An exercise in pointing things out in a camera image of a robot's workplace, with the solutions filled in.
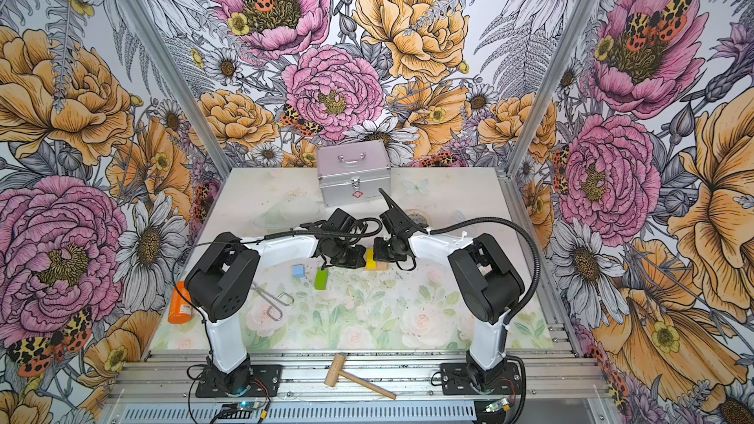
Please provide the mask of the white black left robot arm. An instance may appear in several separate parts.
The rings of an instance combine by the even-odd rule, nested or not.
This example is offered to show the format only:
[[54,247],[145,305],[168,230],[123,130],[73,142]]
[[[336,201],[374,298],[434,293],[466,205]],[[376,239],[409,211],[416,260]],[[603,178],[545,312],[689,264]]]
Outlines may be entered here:
[[322,258],[327,266],[363,268],[365,247],[359,241],[382,228],[378,219],[357,219],[338,208],[328,219],[298,229],[244,239],[224,232],[207,243],[185,278],[185,288],[209,343],[203,377],[210,392],[240,397],[262,387],[239,318],[258,270],[306,258]]

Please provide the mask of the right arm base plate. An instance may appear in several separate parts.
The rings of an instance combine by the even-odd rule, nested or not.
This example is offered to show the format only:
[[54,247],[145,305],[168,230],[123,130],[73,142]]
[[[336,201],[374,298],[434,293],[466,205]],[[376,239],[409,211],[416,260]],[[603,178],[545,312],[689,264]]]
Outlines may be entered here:
[[440,380],[445,396],[519,395],[524,390],[523,373],[512,361],[491,370],[473,364],[442,363]]

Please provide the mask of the green wood block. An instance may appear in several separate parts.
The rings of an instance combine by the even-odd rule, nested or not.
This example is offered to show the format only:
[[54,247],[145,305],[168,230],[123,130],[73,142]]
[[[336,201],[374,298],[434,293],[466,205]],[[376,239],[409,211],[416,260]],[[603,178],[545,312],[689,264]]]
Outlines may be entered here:
[[317,291],[325,291],[327,289],[329,272],[327,270],[317,270],[314,280],[314,288]]

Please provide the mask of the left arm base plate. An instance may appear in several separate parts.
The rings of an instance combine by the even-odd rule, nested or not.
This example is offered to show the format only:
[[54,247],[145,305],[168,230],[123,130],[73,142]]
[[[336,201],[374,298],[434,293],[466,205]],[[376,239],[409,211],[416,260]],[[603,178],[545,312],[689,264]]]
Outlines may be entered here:
[[198,398],[275,398],[281,382],[280,365],[242,363],[224,373],[213,363],[204,367],[196,386]]

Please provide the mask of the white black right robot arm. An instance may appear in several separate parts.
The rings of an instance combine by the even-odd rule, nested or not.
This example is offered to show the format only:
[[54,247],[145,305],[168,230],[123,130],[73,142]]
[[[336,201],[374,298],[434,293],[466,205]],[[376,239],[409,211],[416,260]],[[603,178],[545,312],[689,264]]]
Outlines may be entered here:
[[510,319],[524,297],[524,282],[490,234],[453,237],[421,229],[385,190],[388,210],[380,215],[388,237],[374,240],[374,259],[399,265],[419,259],[450,269],[463,303],[474,317],[467,352],[471,388],[490,392],[507,365]]

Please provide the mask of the yellow wood block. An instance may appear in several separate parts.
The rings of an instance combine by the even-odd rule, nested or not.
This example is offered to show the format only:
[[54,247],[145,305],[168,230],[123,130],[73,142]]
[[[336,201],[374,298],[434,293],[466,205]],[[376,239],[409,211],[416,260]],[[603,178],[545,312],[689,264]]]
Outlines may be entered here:
[[367,270],[376,270],[377,269],[377,263],[374,258],[374,251],[372,249],[367,249],[365,253],[365,261],[366,266],[365,268]]

